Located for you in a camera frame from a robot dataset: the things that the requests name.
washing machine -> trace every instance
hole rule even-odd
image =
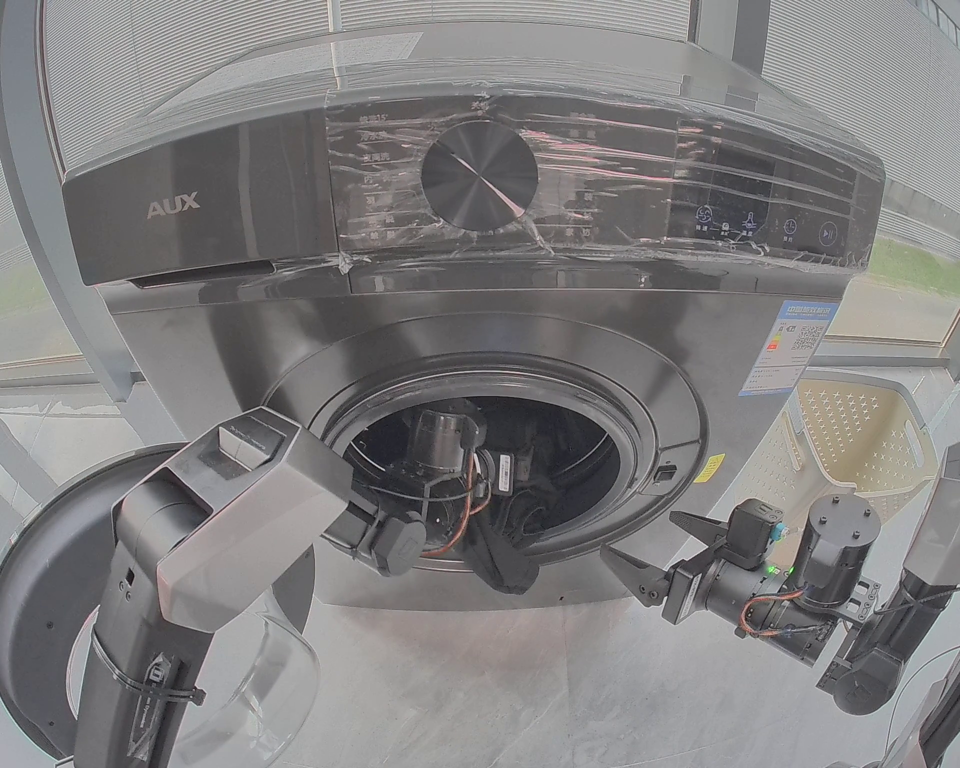
[[[709,512],[759,444],[867,268],[883,183],[694,45],[463,22],[232,61],[92,146],[63,198],[188,439],[267,405],[376,487],[411,413],[484,415],[489,527],[532,584],[458,548],[402,579],[317,549],[326,603],[474,611],[623,595],[604,543],[669,560],[663,513]]]

grass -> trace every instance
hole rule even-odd
[[[960,296],[960,261],[943,258],[916,246],[878,237],[869,274],[884,282],[920,288],[945,296]]]
[[[29,312],[49,303],[50,295],[32,261],[0,271],[0,317]]]

aux logo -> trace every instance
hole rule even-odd
[[[170,203],[169,199],[164,199],[163,205],[154,201],[150,203],[150,207],[147,208],[147,219],[153,219],[155,216],[172,216],[173,214],[180,213],[187,208],[199,208],[200,204],[194,200],[196,197],[197,193],[191,192],[189,195],[178,195],[174,198],[172,204]]]

washing machine door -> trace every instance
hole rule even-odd
[[[66,483],[3,549],[0,699],[50,756],[73,754],[90,632],[115,547],[111,507],[181,448],[141,448]],[[269,765],[300,729],[319,683],[316,656],[300,636],[314,574],[311,546],[274,583],[260,611],[244,614],[246,624],[231,640],[239,633],[251,645],[239,675],[229,675],[240,682],[187,716],[171,765]]]

control panel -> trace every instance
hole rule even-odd
[[[465,252],[869,258],[883,169],[853,144],[677,100],[436,90],[346,93],[69,179],[84,281]]]
[[[573,98],[445,97],[327,114],[346,252],[723,250],[837,266],[882,186],[733,120]]]

